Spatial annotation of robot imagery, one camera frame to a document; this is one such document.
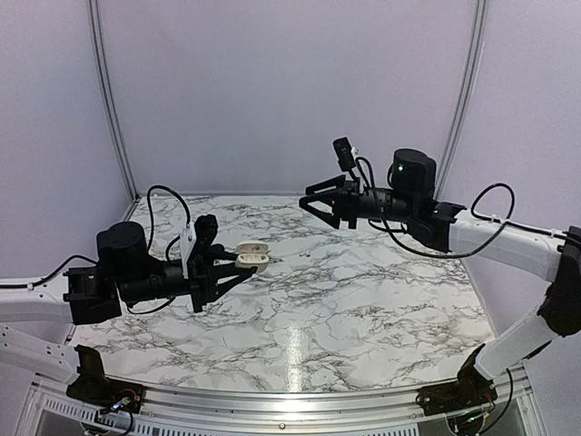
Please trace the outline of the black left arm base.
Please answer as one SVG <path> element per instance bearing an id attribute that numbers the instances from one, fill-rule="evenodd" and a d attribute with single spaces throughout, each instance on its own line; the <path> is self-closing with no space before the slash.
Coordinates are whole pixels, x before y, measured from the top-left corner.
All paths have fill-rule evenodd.
<path id="1" fill-rule="evenodd" d="M 78 401 L 111 409 L 115 403 L 127 399 L 121 408 L 138 413 L 142 408 L 145 388 L 143 385 L 107 376 L 104 372 L 101 354 L 90 347 L 74 347 L 79 364 L 76 378 L 67 385 L 66 396 Z"/>

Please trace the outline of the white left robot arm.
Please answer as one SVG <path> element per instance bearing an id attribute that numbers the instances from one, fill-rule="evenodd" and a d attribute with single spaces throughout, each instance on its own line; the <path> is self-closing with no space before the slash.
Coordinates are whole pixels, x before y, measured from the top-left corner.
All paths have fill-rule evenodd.
<path id="1" fill-rule="evenodd" d="M 1 318 L 8 322 L 49 321 L 92 325 L 122 314 L 123 307 L 188 295 L 192 308 L 216 302 L 234 286 L 266 269 L 267 253 L 228 253 L 215 244 L 186 259 L 161 261 L 141 246 L 106 247 L 94 267 L 65 273 L 67 292 L 50 291 L 47 280 L 1 287 Z"/>

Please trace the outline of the white earbud charging case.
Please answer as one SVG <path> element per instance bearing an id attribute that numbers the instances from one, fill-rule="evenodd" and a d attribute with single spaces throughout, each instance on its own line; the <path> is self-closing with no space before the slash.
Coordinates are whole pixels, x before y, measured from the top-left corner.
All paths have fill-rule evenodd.
<path id="1" fill-rule="evenodd" d="M 269 245 L 261 241 L 245 241 L 237 245 L 235 264 L 238 268 L 255 267 L 258 273 L 264 272 L 271 262 Z"/>

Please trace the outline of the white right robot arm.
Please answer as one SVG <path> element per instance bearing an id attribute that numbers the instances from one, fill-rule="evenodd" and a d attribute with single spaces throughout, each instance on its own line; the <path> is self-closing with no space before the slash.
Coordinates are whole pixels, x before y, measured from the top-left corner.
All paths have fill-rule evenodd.
<path id="1" fill-rule="evenodd" d="M 541 352 L 557 337 L 580 332 L 580 231 L 560 233 L 527 228 L 500 218 L 478 219 L 464 206 L 436 202 L 401 186 L 362 188 L 337 176 L 308 187 L 301 209 L 328 225 L 359 219 L 403 223 L 405 232 L 427 247 L 427 257 L 459 259 L 480 255 L 548 282 L 544 301 L 497 339 L 476 352 L 467 372 L 450 386 L 449 398 L 468 407 L 491 381 L 513 364 Z"/>

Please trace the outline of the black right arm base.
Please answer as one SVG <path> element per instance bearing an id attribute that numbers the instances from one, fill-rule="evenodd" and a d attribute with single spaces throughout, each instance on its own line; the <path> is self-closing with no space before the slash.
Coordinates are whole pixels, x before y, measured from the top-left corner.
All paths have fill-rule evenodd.
<path id="1" fill-rule="evenodd" d="M 426 416 L 460 411 L 497 399 L 491 379 L 477 371 L 476 358 L 484 348 L 477 347 L 460 367 L 454 381 L 424 386 L 418 390 L 416 404 Z"/>

